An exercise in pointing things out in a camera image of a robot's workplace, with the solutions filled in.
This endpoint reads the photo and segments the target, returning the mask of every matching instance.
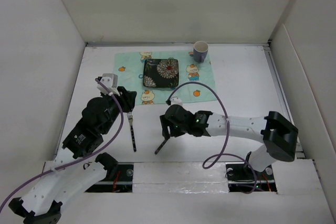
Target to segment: wire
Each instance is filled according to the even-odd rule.
[[[101,83],[101,82],[99,81],[98,78],[96,78],[95,81],[96,81],[99,85],[101,85],[101,86],[102,86],[108,93],[110,93],[109,89],[108,89],[103,83]],[[97,151],[95,151],[95,152],[91,153],[90,155],[88,155],[88,156],[86,156],[86,157],[83,157],[83,158],[81,158],[81,159],[72,161],[72,162],[70,162],[70,163],[68,163],[68,164],[64,164],[64,165],[58,166],[58,167],[55,168],[55,170],[65,169],[65,168],[67,168],[67,167],[69,167],[69,166],[76,165],[76,164],[78,164],[78,163],[80,163],[80,162],[82,162],[82,161],[85,161],[85,160],[87,160],[87,159],[89,159],[89,158],[92,158],[92,157],[95,156],[96,154],[98,154],[98,153],[100,153],[101,151],[103,151],[107,146],[109,146],[109,145],[114,141],[114,139],[116,139],[116,137],[119,135],[119,133],[120,133],[120,131],[121,131],[121,128],[122,128],[122,126],[123,126],[123,124],[124,124],[124,115],[123,115],[123,111],[122,111],[121,105],[120,105],[120,103],[117,101],[117,99],[115,98],[115,96],[112,94],[111,97],[113,98],[113,100],[114,100],[115,103],[117,104],[117,107],[118,107],[118,109],[119,109],[119,111],[120,111],[120,116],[121,116],[120,125],[119,125],[119,127],[118,127],[118,129],[117,129],[115,135],[111,138],[110,141],[108,141],[102,148],[98,149]],[[6,203],[7,203],[7,202],[14,196],[14,194],[16,194],[18,191],[20,191],[22,188],[24,188],[26,185],[28,185],[29,183],[33,182],[34,180],[36,180],[36,179],[38,179],[38,178],[41,178],[41,177],[43,177],[43,176],[45,176],[45,175],[47,175],[47,174],[50,174],[50,173],[52,173],[52,172],[53,172],[52,170],[48,170],[48,171],[46,171],[46,172],[43,172],[43,173],[41,173],[41,174],[38,174],[38,175],[36,175],[35,177],[33,177],[33,178],[27,180],[26,182],[24,182],[23,184],[21,184],[21,185],[20,185],[19,187],[17,187],[14,191],[12,191],[12,192],[7,196],[7,198],[5,198],[5,200],[2,202],[2,204],[1,204],[1,206],[0,206],[0,214],[1,214],[2,210],[4,209]]]
[[[113,181],[113,190],[112,190],[112,192],[113,192],[113,191],[116,189],[116,187],[117,187],[116,183],[118,182],[119,175],[120,175],[120,171],[118,171],[117,176],[116,176],[116,178],[115,178],[114,181]]]
[[[263,177],[264,177],[264,179],[265,179],[266,182],[267,182],[268,190],[269,190],[269,191],[272,191],[272,190],[271,190],[271,187],[269,186],[269,182],[268,182],[268,179],[267,179],[267,177],[265,176],[265,174],[263,174]]]
[[[226,119],[226,136],[225,136],[224,145],[223,145],[223,147],[222,147],[220,153],[208,157],[208,158],[203,162],[202,167],[203,167],[204,169],[209,169],[209,168],[213,167],[213,166],[217,163],[217,161],[218,161],[222,156],[232,156],[232,157],[235,157],[235,158],[238,158],[238,159],[244,161],[244,163],[251,169],[252,174],[253,174],[253,178],[254,178],[254,185],[253,185],[251,191],[250,191],[250,192],[247,192],[247,194],[251,194],[251,193],[253,193],[253,192],[256,190],[256,188],[257,188],[257,180],[258,180],[258,178],[257,178],[257,174],[256,174],[256,172],[253,170],[253,168],[252,168],[252,166],[250,165],[250,163],[247,162],[244,158],[239,157],[239,156],[237,156],[237,155],[235,155],[235,154],[224,153],[225,148],[226,148],[227,143],[228,143],[228,140],[229,140],[229,135],[230,135],[230,121],[229,121],[229,117],[228,117],[228,114],[227,114],[227,112],[226,112],[226,109],[225,109],[225,107],[224,107],[224,105],[223,105],[221,99],[220,99],[219,96],[216,94],[216,92],[215,92],[212,88],[210,88],[208,85],[205,85],[205,84],[200,83],[200,82],[185,82],[185,83],[179,85],[179,86],[178,86],[178,87],[177,87],[177,88],[170,94],[170,96],[168,97],[168,100],[170,101],[171,97],[173,96],[173,94],[174,94],[177,90],[179,90],[181,87],[183,87],[183,86],[185,86],[185,85],[188,85],[188,84],[201,85],[201,86],[204,86],[204,87],[206,87],[207,89],[209,89],[209,90],[211,91],[211,93],[214,94],[214,96],[216,97],[216,99],[217,99],[217,101],[219,102],[220,106],[222,107],[222,110],[223,110],[223,112],[224,112],[225,119]],[[205,166],[206,163],[207,163],[210,159],[212,159],[212,158],[214,158],[214,157],[215,157],[215,160],[214,160],[211,164],[209,164],[208,166]]]

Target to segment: cable connector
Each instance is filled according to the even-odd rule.
[[[100,82],[109,89],[109,92],[107,92],[100,84],[97,84],[97,88],[101,93],[108,95],[112,93],[120,96],[120,93],[117,90],[118,76],[116,74],[104,73],[102,77],[99,77],[98,79],[100,79]]]

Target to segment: white table surface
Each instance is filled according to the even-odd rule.
[[[273,169],[278,194],[85,193],[69,205],[59,224],[334,223],[312,160],[276,162]]]
[[[80,66],[61,140],[69,134],[81,118],[87,102],[99,96],[94,79],[113,71],[114,55],[131,51],[192,50],[191,44],[180,46],[145,47],[87,47]],[[262,46],[211,44],[209,47],[217,93],[229,115],[266,116],[270,110],[282,113],[275,85]],[[210,110],[222,113],[217,101],[186,103],[187,110]],[[162,150],[154,151],[163,141],[159,116],[164,114],[166,104],[137,105],[133,111],[133,125],[137,152],[132,148],[127,118],[117,139],[106,148],[120,162],[201,162],[216,154],[223,146],[224,137],[193,137],[183,135],[169,139]],[[119,126],[117,119],[104,142],[109,140]],[[260,146],[252,140],[231,137],[226,152],[245,157],[249,151]],[[223,157],[223,161],[233,160]]]

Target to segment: black fork handle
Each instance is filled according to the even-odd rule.
[[[131,125],[131,135],[132,135],[133,150],[134,150],[134,152],[136,152],[137,149],[136,149],[136,145],[135,145],[135,137],[134,137],[133,125]]]

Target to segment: fork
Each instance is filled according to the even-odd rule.
[[[135,138],[134,138],[133,115],[132,115],[132,111],[127,113],[127,118],[128,118],[128,122],[130,123],[130,127],[131,127],[131,135],[132,135],[133,150],[134,150],[134,152],[136,152],[137,149],[136,149]]]

